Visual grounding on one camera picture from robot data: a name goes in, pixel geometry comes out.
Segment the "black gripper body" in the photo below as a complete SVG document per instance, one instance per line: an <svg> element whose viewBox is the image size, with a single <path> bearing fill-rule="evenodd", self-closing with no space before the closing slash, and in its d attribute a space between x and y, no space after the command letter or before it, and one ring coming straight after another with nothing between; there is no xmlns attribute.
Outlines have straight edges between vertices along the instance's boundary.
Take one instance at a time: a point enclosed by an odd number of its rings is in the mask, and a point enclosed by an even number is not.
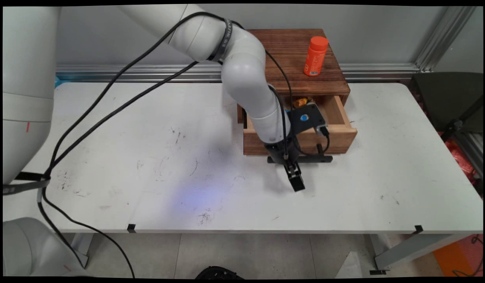
<svg viewBox="0 0 485 283"><path fill-rule="evenodd" d="M285 166L295 165L300 156L300 152L296 145L298 139L294 135L290 135L286 140L278 143L264 143L264 148L268 151L267 163L280 164Z"/></svg>

